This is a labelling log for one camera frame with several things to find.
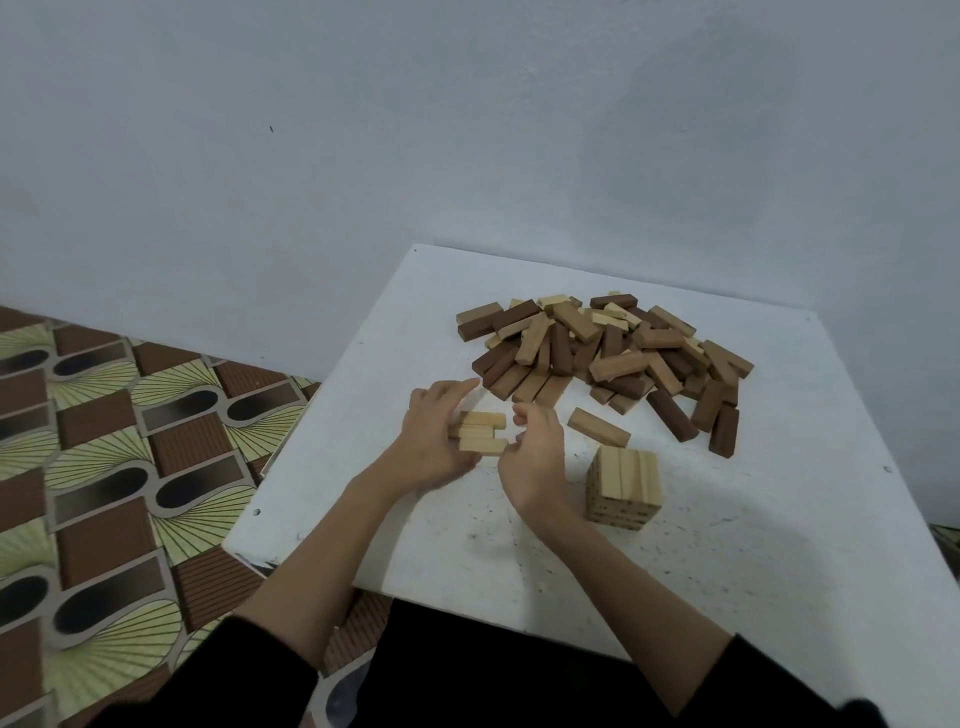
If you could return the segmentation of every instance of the floor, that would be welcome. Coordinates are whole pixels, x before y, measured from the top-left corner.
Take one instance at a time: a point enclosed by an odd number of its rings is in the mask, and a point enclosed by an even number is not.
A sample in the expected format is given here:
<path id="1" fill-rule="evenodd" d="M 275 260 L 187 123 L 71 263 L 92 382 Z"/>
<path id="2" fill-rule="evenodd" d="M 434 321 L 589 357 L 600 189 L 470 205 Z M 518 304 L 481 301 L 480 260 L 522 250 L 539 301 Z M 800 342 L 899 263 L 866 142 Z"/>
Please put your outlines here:
<path id="1" fill-rule="evenodd" d="M 0 726 L 149 697 L 257 588 L 220 543 L 319 387 L 0 307 Z M 304 725 L 388 611 L 358 593 Z"/>

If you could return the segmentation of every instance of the light wooden block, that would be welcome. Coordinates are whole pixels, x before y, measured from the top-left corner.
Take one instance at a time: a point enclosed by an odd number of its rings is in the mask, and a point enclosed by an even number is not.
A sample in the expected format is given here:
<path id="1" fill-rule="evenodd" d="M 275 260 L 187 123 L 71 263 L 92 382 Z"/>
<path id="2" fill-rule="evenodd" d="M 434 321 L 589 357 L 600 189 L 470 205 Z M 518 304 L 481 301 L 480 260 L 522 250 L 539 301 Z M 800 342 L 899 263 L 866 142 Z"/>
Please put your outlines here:
<path id="1" fill-rule="evenodd" d="M 672 328 L 682 332 L 684 336 L 692 336 L 697 332 L 696 328 L 692 327 L 682 318 L 679 316 L 674 316 L 672 313 L 664 308 L 660 308 L 658 305 L 655 305 L 653 308 L 651 308 L 650 313 L 663 319 Z"/>
<path id="2" fill-rule="evenodd" d="M 463 437 L 458 447 L 463 452 L 479 452 L 481 455 L 502 455 L 507 441 L 500 438 Z"/>
<path id="3" fill-rule="evenodd" d="M 455 438 L 482 438 L 492 437 L 493 427 L 491 425 L 448 425 L 446 428 L 447 437 Z"/>
<path id="4" fill-rule="evenodd" d="M 489 425 L 493 429 L 506 429 L 507 416 L 503 412 L 457 412 L 456 425 Z"/>
<path id="5" fill-rule="evenodd" d="M 598 443 L 612 445 L 615 448 L 625 448 L 627 443 L 630 442 L 630 433 L 627 430 L 620 429 L 606 420 L 601 420 L 580 407 L 573 410 L 573 414 L 570 415 L 566 425 Z"/>

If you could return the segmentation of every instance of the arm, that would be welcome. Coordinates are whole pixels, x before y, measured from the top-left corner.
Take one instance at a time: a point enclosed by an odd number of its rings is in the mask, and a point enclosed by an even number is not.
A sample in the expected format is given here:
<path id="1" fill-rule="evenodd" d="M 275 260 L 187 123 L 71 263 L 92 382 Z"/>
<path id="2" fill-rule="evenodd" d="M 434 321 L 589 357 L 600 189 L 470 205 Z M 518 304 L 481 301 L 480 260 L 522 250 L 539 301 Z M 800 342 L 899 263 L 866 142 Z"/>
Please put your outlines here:
<path id="1" fill-rule="evenodd" d="M 623 555 L 577 515 L 564 492 L 557 413 L 515 404 L 527 429 L 500 458 L 503 489 L 530 529 L 566 564 L 660 700 L 676 716 L 732 635 Z"/>

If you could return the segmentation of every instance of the stacked wooden blocks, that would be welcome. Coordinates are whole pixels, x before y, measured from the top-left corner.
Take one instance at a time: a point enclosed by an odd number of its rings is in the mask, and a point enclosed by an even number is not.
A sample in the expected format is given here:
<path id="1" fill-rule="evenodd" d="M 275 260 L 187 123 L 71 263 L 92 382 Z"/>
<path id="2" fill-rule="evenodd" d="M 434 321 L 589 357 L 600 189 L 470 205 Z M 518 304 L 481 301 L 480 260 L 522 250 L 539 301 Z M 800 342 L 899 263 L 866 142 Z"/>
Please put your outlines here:
<path id="1" fill-rule="evenodd" d="M 587 518 L 638 531 L 663 506 L 653 452 L 601 445 L 587 470 Z"/>

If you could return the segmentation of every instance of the person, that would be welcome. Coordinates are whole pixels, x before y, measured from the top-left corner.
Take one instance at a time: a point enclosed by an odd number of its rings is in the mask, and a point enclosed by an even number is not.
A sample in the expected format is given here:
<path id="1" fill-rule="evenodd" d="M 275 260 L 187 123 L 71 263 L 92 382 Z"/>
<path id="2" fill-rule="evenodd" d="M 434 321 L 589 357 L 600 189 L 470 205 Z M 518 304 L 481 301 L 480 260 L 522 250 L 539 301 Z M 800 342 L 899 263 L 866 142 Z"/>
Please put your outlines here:
<path id="1" fill-rule="evenodd" d="M 92 726 L 297 726 L 354 575 L 378 526 L 412 491 L 473 469 L 446 428 L 478 379 L 415 389 L 396 440 L 355 476 L 263 585 L 154 697 L 115 704 Z M 399 600 L 357 694 L 352 725 L 746 723 L 882 726 L 876 707 L 837 710 L 672 594 L 568 502 L 564 429 L 552 409 L 514 405 L 525 427 L 499 460 L 503 490 L 570 570 L 633 664 Z"/>

